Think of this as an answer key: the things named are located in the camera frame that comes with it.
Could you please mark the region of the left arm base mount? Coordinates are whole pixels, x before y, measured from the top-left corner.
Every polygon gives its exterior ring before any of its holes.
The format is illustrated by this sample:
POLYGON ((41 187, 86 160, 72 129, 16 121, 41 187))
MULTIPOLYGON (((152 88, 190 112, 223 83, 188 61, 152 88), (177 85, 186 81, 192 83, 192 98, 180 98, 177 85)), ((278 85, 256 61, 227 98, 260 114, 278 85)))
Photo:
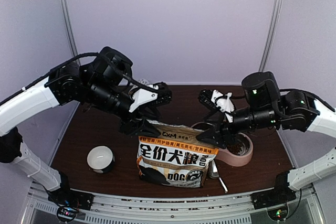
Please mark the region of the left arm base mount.
POLYGON ((62 172, 60 172, 60 188, 54 191, 45 189, 45 191, 48 194, 48 200, 58 206, 56 217, 63 223, 73 221, 81 209, 90 210, 94 199, 91 193, 72 190, 67 175, 62 172))

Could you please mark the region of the dog food bag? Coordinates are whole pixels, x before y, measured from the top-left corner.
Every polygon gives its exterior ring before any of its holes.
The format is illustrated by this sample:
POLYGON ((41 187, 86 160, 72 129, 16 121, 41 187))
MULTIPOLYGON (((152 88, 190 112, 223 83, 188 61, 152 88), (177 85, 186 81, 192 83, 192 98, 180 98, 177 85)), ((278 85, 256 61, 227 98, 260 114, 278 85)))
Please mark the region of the dog food bag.
POLYGON ((200 142, 201 130, 151 120, 158 136, 139 136, 136 164, 141 180, 152 184, 203 187, 209 164, 219 149, 200 142))

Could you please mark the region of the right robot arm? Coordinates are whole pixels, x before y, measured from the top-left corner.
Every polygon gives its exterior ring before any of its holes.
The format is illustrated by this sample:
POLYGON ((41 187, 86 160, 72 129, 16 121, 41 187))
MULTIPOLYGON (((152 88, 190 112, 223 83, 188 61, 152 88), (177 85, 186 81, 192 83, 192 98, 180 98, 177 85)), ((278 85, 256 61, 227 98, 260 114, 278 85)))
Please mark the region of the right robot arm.
POLYGON ((278 88, 272 72, 255 72, 242 81, 243 98, 248 106, 235 109, 231 94, 203 89, 199 102, 210 112, 208 119, 221 113, 218 121, 196 138, 198 141, 226 148, 236 135, 256 129, 298 130, 319 132, 335 137, 335 108, 317 95, 299 89, 278 88))

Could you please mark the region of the metal food scoop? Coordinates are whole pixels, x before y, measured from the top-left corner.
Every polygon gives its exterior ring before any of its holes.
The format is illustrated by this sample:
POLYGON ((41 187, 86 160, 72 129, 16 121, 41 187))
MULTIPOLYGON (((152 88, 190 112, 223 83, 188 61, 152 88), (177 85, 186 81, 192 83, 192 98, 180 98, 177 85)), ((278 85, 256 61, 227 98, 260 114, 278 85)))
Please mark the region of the metal food scoop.
POLYGON ((219 175, 219 171, 218 171, 218 168, 216 166, 216 163, 214 160, 212 160, 210 163, 209 163, 209 166, 208 166, 208 176, 209 178, 211 179, 218 179, 224 192, 225 193, 228 193, 228 188, 227 186, 225 185, 224 181, 222 180, 222 178, 220 177, 219 175))

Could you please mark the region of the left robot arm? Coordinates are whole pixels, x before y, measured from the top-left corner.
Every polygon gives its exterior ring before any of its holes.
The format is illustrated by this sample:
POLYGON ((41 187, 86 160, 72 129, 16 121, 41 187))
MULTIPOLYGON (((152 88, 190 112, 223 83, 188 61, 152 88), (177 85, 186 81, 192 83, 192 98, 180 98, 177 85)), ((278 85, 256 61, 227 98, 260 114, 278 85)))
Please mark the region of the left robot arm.
POLYGON ((18 165, 64 205, 76 199, 67 176, 29 149, 19 133, 19 124, 40 112, 77 101, 116 115, 124 134, 145 130, 156 135, 149 120, 158 117, 158 106, 171 100, 165 83, 134 80, 133 63, 121 52, 104 47, 100 52, 78 55, 86 57, 92 57, 92 61, 79 65, 74 58, 67 60, 1 102, 1 162, 18 165))

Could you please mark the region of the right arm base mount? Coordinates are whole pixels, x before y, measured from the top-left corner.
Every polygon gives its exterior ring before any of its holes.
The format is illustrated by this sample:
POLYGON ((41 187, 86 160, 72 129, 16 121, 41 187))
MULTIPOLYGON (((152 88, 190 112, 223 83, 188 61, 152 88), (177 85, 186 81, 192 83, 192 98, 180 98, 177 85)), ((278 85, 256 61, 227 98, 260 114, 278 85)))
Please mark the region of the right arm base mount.
POLYGON ((273 189, 251 194, 255 210, 267 208, 268 216, 274 221, 285 221, 290 216, 288 203, 296 200, 296 192, 289 188, 289 171, 276 176, 273 189))

